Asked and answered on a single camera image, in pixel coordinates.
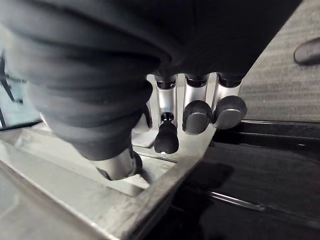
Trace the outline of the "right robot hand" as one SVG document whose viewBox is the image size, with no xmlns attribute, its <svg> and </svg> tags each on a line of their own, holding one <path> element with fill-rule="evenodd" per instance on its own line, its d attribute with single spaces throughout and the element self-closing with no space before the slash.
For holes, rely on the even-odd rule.
<svg viewBox="0 0 320 240">
<path fill-rule="evenodd" d="M 3 0 L 5 65 L 28 84 L 48 127 L 106 179 L 140 171 L 132 130 L 150 129 L 158 92 L 155 151 L 177 137 L 177 75 L 188 96 L 182 128 L 229 129 L 246 105 L 243 78 L 300 5 L 298 0 Z"/>
</svg>

